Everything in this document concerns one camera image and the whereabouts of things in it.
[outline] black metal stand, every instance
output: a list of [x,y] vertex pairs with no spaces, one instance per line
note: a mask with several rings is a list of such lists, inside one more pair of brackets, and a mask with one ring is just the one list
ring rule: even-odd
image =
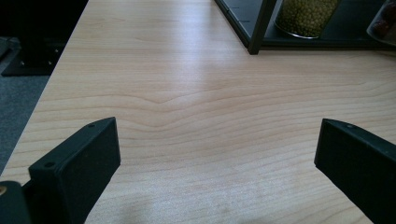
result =
[[373,40],[366,29],[382,1],[343,0],[318,39],[303,39],[278,30],[274,21],[281,1],[215,0],[250,54],[260,49],[396,49]]
[[0,35],[15,36],[21,44],[19,55],[1,75],[49,76],[86,4],[87,0],[0,0],[5,24]]
[[19,52],[1,75],[3,77],[50,76],[64,51],[64,45],[46,47],[47,58],[38,63],[25,61],[23,52]]

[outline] glass jar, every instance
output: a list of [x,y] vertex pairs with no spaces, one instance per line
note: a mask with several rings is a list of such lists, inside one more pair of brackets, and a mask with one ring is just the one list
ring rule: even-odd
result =
[[294,36],[318,38],[340,0],[283,0],[276,26]]
[[367,34],[386,44],[396,46],[396,0],[388,0],[379,9]]

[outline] green lentils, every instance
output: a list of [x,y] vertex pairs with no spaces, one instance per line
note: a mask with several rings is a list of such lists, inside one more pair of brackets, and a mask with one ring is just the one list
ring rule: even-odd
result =
[[284,31],[319,37],[339,0],[283,0],[276,17],[276,25]]

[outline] wooden table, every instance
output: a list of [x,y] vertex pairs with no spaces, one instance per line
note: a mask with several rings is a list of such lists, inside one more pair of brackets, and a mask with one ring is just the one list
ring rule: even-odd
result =
[[1,180],[116,117],[87,223],[370,223],[314,165],[323,118],[396,143],[396,53],[248,55],[211,0],[91,0]]

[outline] gray carpet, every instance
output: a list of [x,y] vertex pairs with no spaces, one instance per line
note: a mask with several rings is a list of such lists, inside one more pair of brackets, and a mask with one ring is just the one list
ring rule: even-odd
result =
[[[15,57],[19,49],[0,37],[0,73]],[[0,76],[0,174],[16,146],[49,76]]]

